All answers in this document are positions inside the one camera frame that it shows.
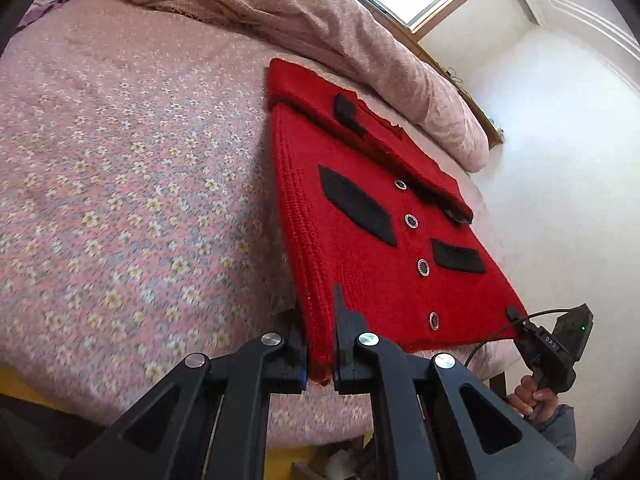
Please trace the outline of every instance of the human hand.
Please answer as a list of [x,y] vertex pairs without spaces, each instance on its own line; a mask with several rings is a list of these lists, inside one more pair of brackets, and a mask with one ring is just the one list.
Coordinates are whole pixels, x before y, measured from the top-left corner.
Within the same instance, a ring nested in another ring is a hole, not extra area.
[[515,389],[515,392],[508,399],[510,406],[524,416],[531,415],[533,408],[539,402],[544,403],[542,409],[533,420],[534,426],[548,421],[556,412],[559,403],[558,396],[549,388],[539,390],[536,381],[530,375],[525,375],[521,378],[520,386]]

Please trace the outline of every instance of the red knitted cardigan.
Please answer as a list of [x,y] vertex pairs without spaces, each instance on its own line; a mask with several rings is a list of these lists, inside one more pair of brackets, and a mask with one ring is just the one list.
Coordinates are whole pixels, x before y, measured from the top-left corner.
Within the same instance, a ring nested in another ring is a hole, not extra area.
[[[471,231],[455,179],[398,126],[311,70],[268,72],[282,227],[310,376],[334,359],[334,285],[405,351],[479,342],[526,311]],[[511,338],[505,330],[500,338]]]

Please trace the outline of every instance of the metal bolt head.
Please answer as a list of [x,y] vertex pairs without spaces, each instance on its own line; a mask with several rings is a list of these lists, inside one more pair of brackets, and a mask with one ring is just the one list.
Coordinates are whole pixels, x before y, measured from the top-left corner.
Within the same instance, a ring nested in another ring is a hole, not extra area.
[[375,346],[380,342],[380,338],[373,332],[365,332],[358,336],[358,341],[364,346]]
[[275,332],[267,332],[262,336],[262,338],[260,338],[260,341],[262,341],[263,345],[276,346],[281,343],[282,338],[280,334],[277,334]]
[[207,358],[202,354],[189,354],[184,359],[184,364],[189,368],[200,368],[206,362]]
[[453,368],[456,364],[456,359],[451,354],[438,354],[433,358],[433,361],[440,368]]

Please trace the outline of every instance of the sweater sleeve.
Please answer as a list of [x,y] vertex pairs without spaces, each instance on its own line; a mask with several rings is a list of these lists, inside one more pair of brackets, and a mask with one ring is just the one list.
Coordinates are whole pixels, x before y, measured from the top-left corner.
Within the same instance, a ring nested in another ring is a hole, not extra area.
[[553,416],[536,426],[536,429],[569,460],[574,460],[576,433],[572,406],[560,404]]

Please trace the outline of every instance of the button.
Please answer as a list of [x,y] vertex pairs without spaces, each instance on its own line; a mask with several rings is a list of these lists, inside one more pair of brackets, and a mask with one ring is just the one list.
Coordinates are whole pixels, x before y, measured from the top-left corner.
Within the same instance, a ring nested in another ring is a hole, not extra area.
[[404,215],[404,221],[411,229],[418,228],[418,219],[413,215]]
[[468,218],[466,218],[461,212],[446,207],[442,210],[444,212],[445,215],[447,215],[451,220],[453,220],[455,223],[457,224],[471,224],[471,220],[469,220]]
[[440,328],[440,318],[435,312],[431,312],[429,314],[429,325],[431,326],[432,330],[437,330]]
[[430,270],[427,260],[418,260],[418,272],[420,272],[421,275],[428,276]]

